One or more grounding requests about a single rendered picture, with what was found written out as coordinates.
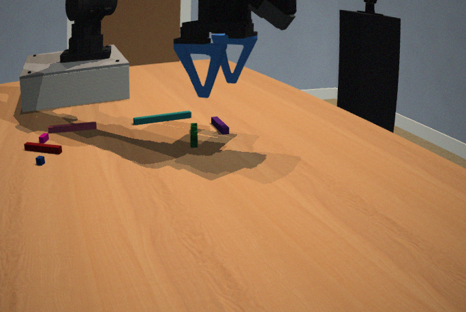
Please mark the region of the turquoise rod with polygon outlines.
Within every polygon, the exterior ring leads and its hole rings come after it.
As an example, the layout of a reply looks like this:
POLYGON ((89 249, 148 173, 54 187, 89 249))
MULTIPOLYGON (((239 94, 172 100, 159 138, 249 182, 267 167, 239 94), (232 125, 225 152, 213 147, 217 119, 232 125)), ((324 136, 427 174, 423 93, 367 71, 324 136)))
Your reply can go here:
POLYGON ((147 123, 157 123, 163 121, 173 121, 179 119, 189 119, 191 118, 191 111, 182 111, 182 112, 172 112, 166 114, 156 114, 151 116, 140 116, 134 117, 134 125, 141 125, 147 123))

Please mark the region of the magenta rod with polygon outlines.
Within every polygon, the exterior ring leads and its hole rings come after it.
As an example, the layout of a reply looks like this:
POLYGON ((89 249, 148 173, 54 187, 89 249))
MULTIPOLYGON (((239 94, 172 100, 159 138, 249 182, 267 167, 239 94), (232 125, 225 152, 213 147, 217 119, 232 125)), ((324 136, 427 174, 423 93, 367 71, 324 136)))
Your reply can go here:
POLYGON ((40 143, 43 143, 43 144, 44 144, 44 143, 45 143, 46 141, 48 141, 48 140, 49 140, 48 134, 43 133, 43 134, 39 137, 39 142, 40 142, 40 143))

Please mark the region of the red rod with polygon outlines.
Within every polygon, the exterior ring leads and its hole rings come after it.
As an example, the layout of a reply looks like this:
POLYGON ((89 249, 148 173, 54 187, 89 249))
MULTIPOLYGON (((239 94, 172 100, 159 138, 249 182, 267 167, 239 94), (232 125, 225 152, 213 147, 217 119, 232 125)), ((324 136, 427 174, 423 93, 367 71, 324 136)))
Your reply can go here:
POLYGON ((61 154, 62 153, 62 146, 61 145, 53 145, 53 144, 40 144, 40 143, 33 143, 33 142, 26 142, 24 144, 26 151, 35 151, 41 153, 52 153, 52 154, 61 154))

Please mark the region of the small blue cube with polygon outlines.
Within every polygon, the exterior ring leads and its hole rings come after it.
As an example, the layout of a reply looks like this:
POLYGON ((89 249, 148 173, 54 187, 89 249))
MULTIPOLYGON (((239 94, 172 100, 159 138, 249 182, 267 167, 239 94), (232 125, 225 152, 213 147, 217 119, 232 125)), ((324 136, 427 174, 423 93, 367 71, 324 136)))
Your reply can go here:
POLYGON ((39 165, 39 166, 42 166, 43 164, 45 164, 45 159, 44 159, 44 156, 38 156, 35 158, 36 160, 36 164, 39 165))

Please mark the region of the purple rod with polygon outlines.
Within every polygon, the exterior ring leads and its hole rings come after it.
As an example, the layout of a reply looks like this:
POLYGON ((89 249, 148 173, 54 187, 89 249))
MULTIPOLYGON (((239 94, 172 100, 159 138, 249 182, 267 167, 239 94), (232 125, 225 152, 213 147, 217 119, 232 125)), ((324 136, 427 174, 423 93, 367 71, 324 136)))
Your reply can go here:
POLYGON ((223 134, 229 134, 229 127, 218 117, 211 117, 211 123, 223 134))

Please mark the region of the green rod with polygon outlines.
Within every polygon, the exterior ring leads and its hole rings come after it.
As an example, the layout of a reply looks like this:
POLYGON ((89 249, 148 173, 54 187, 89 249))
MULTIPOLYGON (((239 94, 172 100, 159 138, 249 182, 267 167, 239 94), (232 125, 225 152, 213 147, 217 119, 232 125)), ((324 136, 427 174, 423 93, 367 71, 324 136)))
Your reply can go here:
POLYGON ((198 147, 198 124, 191 123, 191 136, 190 136, 191 148, 198 147))

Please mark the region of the pink rod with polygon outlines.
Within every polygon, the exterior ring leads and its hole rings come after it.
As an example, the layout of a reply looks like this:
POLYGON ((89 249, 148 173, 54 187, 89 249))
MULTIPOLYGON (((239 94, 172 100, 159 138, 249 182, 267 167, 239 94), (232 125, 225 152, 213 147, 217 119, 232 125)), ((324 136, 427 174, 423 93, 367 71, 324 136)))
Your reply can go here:
POLYGON ((51 125, 48 126, 48 133, 59 133, 59 132, 67 132, 67 131, 82 131, 82 130, 90 130, 90 129, 97 129, 96 122, 88 122, 88 123, 73 123, 73 124, 65 124, 65 125, 51 125))

